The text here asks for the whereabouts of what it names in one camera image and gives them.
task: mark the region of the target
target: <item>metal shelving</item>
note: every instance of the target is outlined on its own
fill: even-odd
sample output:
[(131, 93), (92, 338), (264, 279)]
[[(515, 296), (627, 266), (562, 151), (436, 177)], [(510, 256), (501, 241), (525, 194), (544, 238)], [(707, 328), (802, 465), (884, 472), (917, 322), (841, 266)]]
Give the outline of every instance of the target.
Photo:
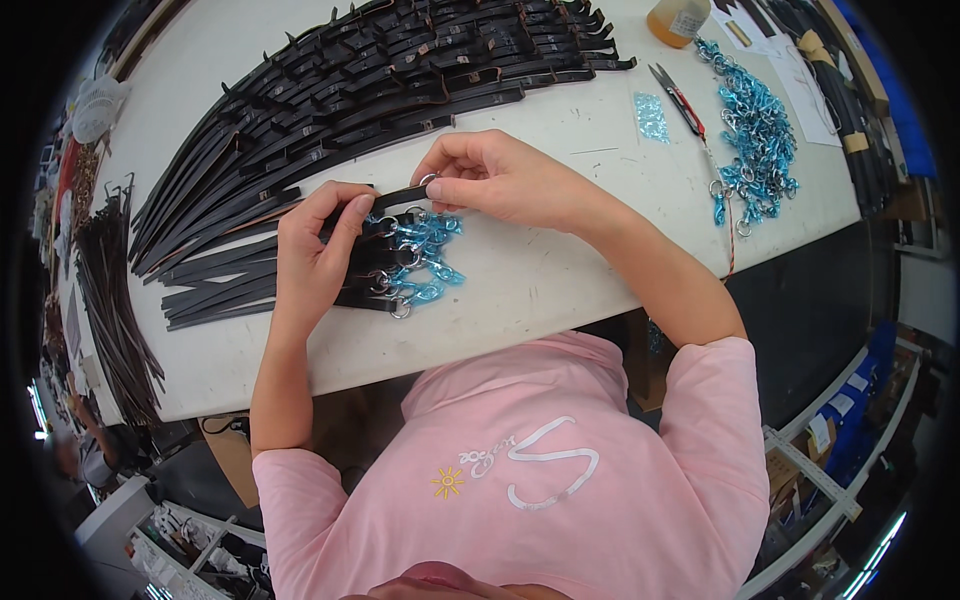
[(784, 451), (784, 444), (789, 446), (789, 449), (794, 449), (794, 452), (790, 452), (789, 449), (787, 449), (784, 452), (784, 455), (796, 463), (797, 467), (801, 469), (804, 475), (809, 477), (817, 485), (817, 487), (820, 488), (820, 490), (822, 490), (834, 502), (833, 506), (827, 510), (820, 520), (818, 520), (809, 531), (807, 531), (799, 540), (797, 540), (797, 543), (792, 545), (779, 558), (770, 563), (767, 568), (760, 571), (753, 579), (747, 581), (736, 594), (736, 600), (746, 600), (747, 598), (752, 598), (753, 596), (773, 585), (784, 573), (796, 566), (804, 559), (805, 556), (807, 556), (807, 554), (816, 548), (817, 545), (820, 544), (820, 542), (823, 541), (830, 534), (830, 532), (837, 527), (837, 525), (843, 522), (844, 518), (853, 520), (856, 519), (857, 515), (859, 515), (860, 507), (855, 501), (856, 495), (867, 482), (867, 479), (870, 477), (870, 469), (873, 467), (883, 450), (886, 449), (887, 445), (890, 443), (890, 440), (893, 438), (894, 433), (897, 431), (897, 427), (900, 425), (900, 420), (903, 418), (903, 413), (906, 411), (906, 405), (913, 396), (914, 388), (917, 386), (917, 377), (920, 374), (920, 365), (923, 359), (923, 349), (900, 338), (897, 339), (897, 344), (903, 348), (907, 348), (916, 352), (910, 377), (907, 379), (906, 386), (903, 388), (903, 394), (900, 396), (900, 401), (897, 403), (897, 408), (894, 410), (894, 414), (890, 418), (890, 422), (887, 423), (883, 434), (877, 441), (874, 451), (871, 452), (870, 457), (867, 459), (867, 462), (864, 464), (863, 468), (856, 474), (851, 484), (845, 489), (840, 487), (835, 481), (833, 481), (833, 479), (831, 479), (815, 463), (810, 461), (810, 459), (804, 456), (801, 452), (796, 451), (796, 448), (793, 448), (792, 444), (790, 444), (790, 440), (793, 440), (796, 435), (801, 433), (806, 427), (806, 424), (809, 423), (810, 419), (816, 415), (816, 412), (820, 409), (820, 407), (830, 400), (837, 392), (839, 392), (840, 387), (845, 381), (847, 381), (850, 375), (856, 371), (856, 368), (860, 365), (860, 363), (863, 362), (863, 359), (867, 355), (866, 348), (860, 350), (854, 356), (853, 360), (851, 360), (850, 364), (837, 376), (836, 379), (834, 379), (832, 383), (830, 383), (829, 386), (827, 386), (824, 392), (817, 396), (817, 398), (813, 400), (813, 402), (811, 402), (810, 405), (795, 419), (777, 431), (770, 428), (765, 428), (765, 450), (769, 451), (770, 449), (776, 447), (781, 451)]

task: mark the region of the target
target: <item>white table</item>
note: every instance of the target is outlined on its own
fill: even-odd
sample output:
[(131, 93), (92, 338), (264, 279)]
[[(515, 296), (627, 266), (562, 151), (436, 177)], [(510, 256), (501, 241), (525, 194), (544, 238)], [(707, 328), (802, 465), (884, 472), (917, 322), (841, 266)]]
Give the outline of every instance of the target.
[[(104, 182), (134, 171), (133, 209), (145, 202), (174, 152), (221, 96), (220, 81), (233, 84), (287, 43), (294, 34), (325, 23), (333, 2), (320, 0), (194, 0), (147, 50), (129, 81), (132, 93), (112, 134), (94, 208), (104, 203)], [(555, 85), (527, 93), (522, 102), (457, 116), (457, 131), (499, 128), (540, 148), (584, 174), (649, 218), (666, 235), (718, 276), (726, 274), (728, 232), (713, 224), (714, 178), (697, 139), (647, 69), (662, 64), (698, 110), (708, 132), (720, 132), (717, 77), (692, 46), (669, 48), (656, 40), (644, 18), (654, 0), (599, 0), (622, 58), (640, 65), (603, 72), (591, 82)], [(702, 34), (731, 44), (712, 20)], [(735, 53), (793, 109), (766, 57)], [(633, 93), (658, 93), (671, 144), (637, 132)], [(370, 181), (387, 192), (408, 184), (437, 131), (396, 144), (300, 183), (304, 193), (324, 180)], [(737, 240), (738, 270), (789, 252), (859, 219), (843, 153), (808, 144), (797, 131), (799, 150), (790, 175), (801, 185), (784, 201), (782, 214)], [(733, 148), (713, 137), (713, 151), (729, 164)], [(738, 218), (742, 207), (736, 205)], [(459, 289), (418, 307), (404, 321), (386, 313), (334, 307), (310, 336), (310, 391), (314, 395), (415, 372), (590, 323), (639, 306), (607, 262), (577, 238), (552, 230), (465, 216), (465, 235), (448, 245), (448, 262), (468, 277)], [(73, 283), (61, 277), (63, 314)], [(270, 315), (166, 331), (160, 299), (174, 289), (144, 286), (130, 276), (131, 298), (143, 335), (166, 371), (159, 411), (178, 420), (250, 406)], [(82, 312), (81, 321), (85, 321)], [(84, 354), (93, 352), (87, 323)], [(105, 419), (119, 420), (106, 386), (96, 389)]]

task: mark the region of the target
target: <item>label on strap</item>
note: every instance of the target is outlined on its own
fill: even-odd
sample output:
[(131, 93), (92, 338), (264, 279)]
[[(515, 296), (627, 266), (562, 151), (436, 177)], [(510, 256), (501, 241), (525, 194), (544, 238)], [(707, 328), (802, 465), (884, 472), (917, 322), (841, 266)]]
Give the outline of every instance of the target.
[(836, 63), (833, 62), (833, 57), (827, 52), (827, 48), (824, 48), (824, 42), (820, 39), (820, 36), (817, 35), (817, 32), (813, 30), (807, 31), (804, 36), (800, 38), (800, 41), (797, 42), (797, 48), (804, 51), (804, 54), (806, 54), (810, 62), (821, 60), (830, 66), (836, 67)]
[(870, 148), (870, 144), (867, 142), (867, 136), (864, 132), (854, 132), (843, 136), (843, 147), (847, 154), (851, 155), (854, 152)]

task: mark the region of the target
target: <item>blue chain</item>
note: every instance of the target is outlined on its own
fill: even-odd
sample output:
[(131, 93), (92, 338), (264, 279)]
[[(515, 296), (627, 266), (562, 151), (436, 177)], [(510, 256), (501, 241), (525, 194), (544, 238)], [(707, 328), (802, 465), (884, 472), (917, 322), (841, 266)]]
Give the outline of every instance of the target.
[[(750, 235), (751, 226), (763, 217), (780, 215), (780, 199), (797, 195), (797, 180), (790, 177), (790, 165), (797, 150), (797, 139), (787, 121), (783, 102), (764, 82), (724, 56), (715, 41), (695, 38), (697, 56), (709, 62), (724, 77), (718, 93), (725, 108), (720, 112), (730, 132), (720, 137), (736, 148), (739, 156), (730, 166), (721, 167), (724, 183), (746, 203), (743, 218), (736, 224), (740, 235)], [(723, 225), (723, 193), (712, 193), (716, 201), (713, 220)]]
[[(448, 285), (461, 285), (467, 280), (462, 274), (447, 265), (443, 258), (444, 246), (450, 240), (450, 233), (463, 233), (463, 222), (460, 217), (445, 215), (424, 210), (419, 206), (412, 206), (407, 212), (417, 214), (417, 221), (410, 225), (398, 225), (396, 220), (392, 226), (397, 240), (397, 247), (413, 252), (414, 261), (408, 265), (397, 265), (391, 270), (380, 272), (377, 280), (378, 288), (383, 298), (400, 300), (404, 306), (416, 306), (436, 300), (444, 294)], [(367, 216), (368, 223), (379, 223), (393, 217), (374, 218)], [(428, 281), (415, 281), (411, 277), (416, 271), (426, 269), (432, 277)], [(405, 313), (394, 313), (395, 317), (403, 318)]]

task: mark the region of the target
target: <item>person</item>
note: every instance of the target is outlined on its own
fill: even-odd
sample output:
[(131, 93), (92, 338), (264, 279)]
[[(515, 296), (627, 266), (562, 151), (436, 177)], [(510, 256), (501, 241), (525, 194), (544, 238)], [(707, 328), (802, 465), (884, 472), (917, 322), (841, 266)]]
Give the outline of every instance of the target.
[[(504, 132), (441, 135), (412, 181), (429, 173), (434, 210), (568, 232), (607, 259), (680, 349), (660, 434), (627, 415), (619, 348), (566, 331), (424, 372), (403, 428), (347, 497), (309, 451), (306, 341), (375, 192), (329, 181), (280, 221), (252, 397), (277, 598), (733, 597), (769, 484), (754, 349), (724, 285), (617, 198)], [(324, 247), (317, 233), (339, 203)]]
[(66, 381), (70, 392), (67, 408), (84, 424), (86, 431), (79, 440), (73, 434), (59, 436), (57, 432), (44, 440), (44, 446), (54, 457), (57, 473), (111, 492), (117, 487), (116, 475), (121, 469), (149, 468), (152, 465), (149, 458), (139, 455), (136, 449), (128, 449), (135, 446), (128, 438), (135, 438), (136, 434), (128, 431), (126, 425), (101, 427), (77, 394), (72, 372), (67, 374)]

